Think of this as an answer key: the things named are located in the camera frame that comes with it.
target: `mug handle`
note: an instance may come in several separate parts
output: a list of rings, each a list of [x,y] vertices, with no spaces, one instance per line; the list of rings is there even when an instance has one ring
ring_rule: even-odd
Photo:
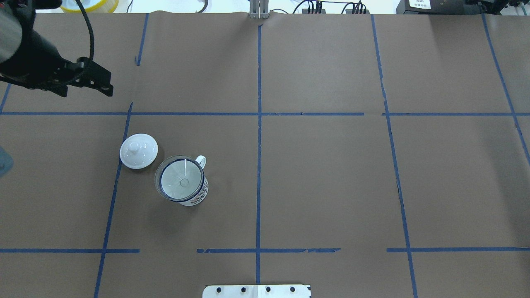
[[[201,168],[204,169],[204,166],[206,165],[206,157],[199,155],[195,161],[200,165]]]

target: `metal stand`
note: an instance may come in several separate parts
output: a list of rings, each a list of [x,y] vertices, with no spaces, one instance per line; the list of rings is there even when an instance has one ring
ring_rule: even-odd
[[[268,19],[269,18],[269,0],[250,0],[251,19]]]
[[[207,286],[202,298],[311,298],[310,285]]]

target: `mug rim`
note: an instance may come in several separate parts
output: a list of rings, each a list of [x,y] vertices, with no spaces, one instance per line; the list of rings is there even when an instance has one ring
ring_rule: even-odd
[[[195,198],[195,196],[197,194],[199,194],[200,190],[202,189],[202,187],[204,186],[204,179],[205,179],[205,176],[204,176],[204,171],[202,170],[202,167],[200,166],[200,164],[195,161],[195,159],[189,157],[189,156],[186,156],[186,155],[174,155],[174,156],[171,156],[171,157],[168,157],[167,159],[165,159],[159,166],[158,166],[158,169],[156,170],[156,172],[158,172],[158,170],[160,169],[160,167],[165,163],[167,162],[168,160],[172,160],[170,163],[168,163],[167,165],[164,166],[164,168],[160,171],[160,177],[158,177],[158,180],[156,181],[157,182],[157,188],[160,190],[161,192],[161,195],[166,198],[167,200],[170,200],[170,201],[174,201],[174,202],[185,202],[185,201],[189,201],[193,198]],[[182,161],[182,160],[187,160],[187,161],[190,161],[190,162],[193,162],[200,170],[200,173],[201,173],[201,183],[199,185],[199,187],[194,190],[189,196],[183,198],[183,199],[175,199],[175,198],[172,198],[171,196],[169,196],[165,191],[164,189],[162,188],[162,174],[164,173],[164,171],[167,169],[167,167],[169,167],[170,165],[172,165],[173,163],[177,162],[177,161]]]

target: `blue tape line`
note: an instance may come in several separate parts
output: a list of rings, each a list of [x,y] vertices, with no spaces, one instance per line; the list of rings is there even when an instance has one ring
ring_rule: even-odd
[[[340,248],[260,248],[260,253],[335,253]],[[197,253],[255,253],[255,248],[207,248]]]
[[[262,248],[263,253],[335,253],[340,248]]]
[[[495,62],[495,68],[497,68],[497,73],[499,74],[500,82],[502,84],[502,88],[504,89],[504,94],[506,95],[506,100],[508,100],[508,105],[510,106],[510,111],[514,118],[515,127],[517,128],[517,133],[519,134],[519,139],[521,140],[521,144],[523,145],[523,150],[526,155],[526,161],[528,162],[528,165],[530,165],[530,154],[528,153],[528,148],[526,146],[525,138],[523,137],[523,132],[521,132],[521,127],[519,126],[517,115],[515,114],[514,105],[511,102],[510,94],[508,93],[506,82],[504,81],[504,76],[502,75],[502,71],[500,70],[499,62],[497,61],[497,55],[495,55],[495,50],[493,49],[493,43],[491,42],[490,32],[488,30],[488,24],[486,22],[486,17],[484,14],[482,14],[481,16],[482,16],[482,23],[484,24],[484,31],[486,33],[486,38],[488,39],[488,44],[490,46],[491,56],[493,57],[493,62]]]
[[[101,253],[103,250],[82,248],[1,248],[0,253]],[[139,249],[108,249],[107,253],[140,253]]]
[[[105,253],[140,253],[139,249],[107,248]]]
[[[76,248],[3,248],[3,253],[101,253],[101,249]]]
[[[9,94],[10,89],[11,89],[11,84],[8,84],[4,92],[4,98],[2,98],[2,104],[0,104],[0,115],[2,115],[2,112],[4,111],[4,105],[7,100],[7,95]]]
[[[374,44],[375,44],[375,53],[377,56],[377,66],[379,68],[379,80],[381,81],[381,92],[383,93],[383,99],[385,104],[385,114],[386,114],[386,125],[388,127],[388,136],[390,137],[390,147],[392,149],[392,160],[394,162],[394,172],[396,176],[396,185],[397,185],[397,193],[399,195],[399,201],[401,205],[401,220],[403,222],[403,233],[405,235],[405,244],[407,246],[407,256],[409,259],[409,271],[410,271],[410,280],[412,283],[412,294],[414,298],[418,298],[418,290],[416,287],[416,275],[414,274],[414,265],[412,263],[412,253],[410,251],[410,239],[409,239],[409,228],[407,226],[407,216],[405,214],[405,204],[403,202],[403,192],[401,190],[401,181],[399,176],[399,169],[398,169],[398,159],[396,158],[396,151],[394,146],[394,136],[392,135],[392,125],[390,123],[390,112],[388,110],[388,102],[386,99],[386,92],[385,87],[383,85],[383,68],[381,65],[381,57],[379,55],[379,44],[377,42],[377,32],[375,29],[375,19],[374,15],[371,14],[370,17],[372,18],[372,31],[374,33]]]
[[[511,113],[389,113],[390,116],[512,116]]]
[[[387,248],[387,252],[407,252],[406,248]],[[530,251],[530,247],[416,247],[411,252]]]
[[[255,248],[207,248],[198,249],[197,253],[256,253]]]
[[[125,112],[4,112],[4,115],[25,115],[25,116],[125,116]]]
[[[134,57],[134,61],[136,62],[136,65],[139,66],[140,62],[142,62],[142,52],[144,51],[144,42],[145,42],[145,32],[147,31],[147,21],[149,20],[149,14],[145,14],[145,21],[144,21],[144,32],[142,33],[142,41],[140,42],[140,51],[138,52],[138,57]]]
[[[261,26],[258,26],[258,173],[256,199],[256,284],[261,283],[260,253],[261,253]]]
[[[257,116],[252,112],[134,112],[133,116]]]
[[[129,111],[127,112],[127,121],[125,122],[125,129],[123,130],[122,143],[127,138],[127,133],[129,132],[129,122],[130,122],[130,119],[131,119],[132,110],[133,110],[133,103],[131,102],[131,105],[129,106]],[[107,252],[107,244],[109,242],[110,225],[112,223],[112,215],[114,214],[114,204],[116,203],[116,194],[118,193],[118,180],[120,178],[120,172],[121,172],[121,160],[118,158],[118,168],[116,169],[116,178],[114,180],[114,189],[112,191],[112,199],[110,201],[109,217],[107,219],[107,228],[105,230],[105,238],[103,240],[103,250],[101,252],[100,266],[99,266],[99,270],[98,270],[98,278],[96,280],[96,287],[95,287],[95,290],[94,290],[94,298],[98,298],[98,295],[99,295],[99,288],[100,288],[100,284],[101,284],[101,276],[103,274],[103,265],[105,264],[105,254]]]
[[[266,112],[263,116],[364,116],[364,113]]]

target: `white mug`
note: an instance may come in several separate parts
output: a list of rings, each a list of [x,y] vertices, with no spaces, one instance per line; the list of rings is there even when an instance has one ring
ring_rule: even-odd
[[[163,161],[155,173],[156,190],[166,199],[184,206],[194,206],[208,194],[208,180],[203,169],[206,157],[196,159],[175,155]]]

